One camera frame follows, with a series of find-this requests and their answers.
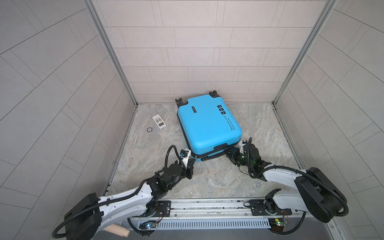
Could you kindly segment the blue suitcase black lining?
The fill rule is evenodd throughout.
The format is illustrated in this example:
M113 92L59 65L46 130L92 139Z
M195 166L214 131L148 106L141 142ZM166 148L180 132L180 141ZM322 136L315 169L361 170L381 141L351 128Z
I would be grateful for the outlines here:
M241 126L216 91L175 102L188 148L197 161L218 158L241 140Z

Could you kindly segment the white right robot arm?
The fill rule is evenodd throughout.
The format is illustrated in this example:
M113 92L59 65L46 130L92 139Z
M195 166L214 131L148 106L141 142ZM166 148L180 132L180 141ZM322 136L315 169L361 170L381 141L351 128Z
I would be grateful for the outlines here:
M280 215L285 210L310 213L317 220L328 223L333 217L349 214L348 201L337 187L318 168L298 170L287 166L273 165L262 160L259 150L251 141L240 147L224 151L226 157L237 167L246 167L252 179L284 185L288 190L274 189L261 204L247 206L263 209L269 215Z

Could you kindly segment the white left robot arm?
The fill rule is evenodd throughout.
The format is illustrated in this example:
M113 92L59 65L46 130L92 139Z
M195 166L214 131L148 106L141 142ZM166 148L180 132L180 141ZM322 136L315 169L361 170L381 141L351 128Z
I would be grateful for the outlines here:
M182 149L177 160L154 176L141 181L137 188L112 196L91 193L80 200L52 233L55 239L90 240L105 228L132 217L153 215L159 199L167 195L182 179L191 179L195 159L191 150Z

